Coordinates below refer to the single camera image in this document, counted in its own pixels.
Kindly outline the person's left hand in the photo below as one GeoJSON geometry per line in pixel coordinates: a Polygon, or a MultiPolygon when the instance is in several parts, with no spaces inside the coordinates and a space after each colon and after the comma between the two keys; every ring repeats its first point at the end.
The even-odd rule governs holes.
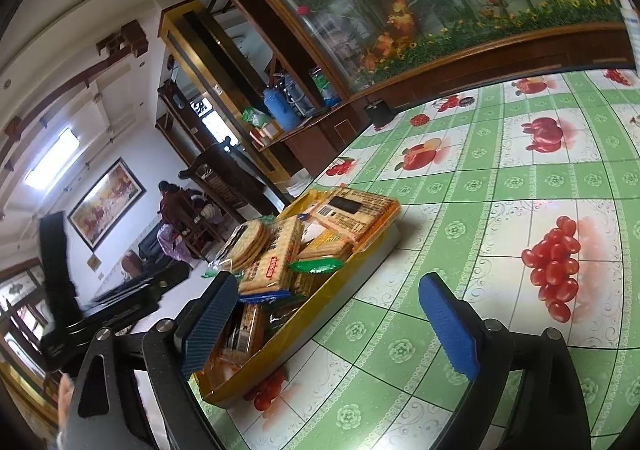
{"type": "Polygon", "coordinates": [[[62,449],[64,447],[66,425],[70,415],[74,389],[73,380],[64,373],[58,383],[58,433],[56,434],[53,449],[62,449]]]}

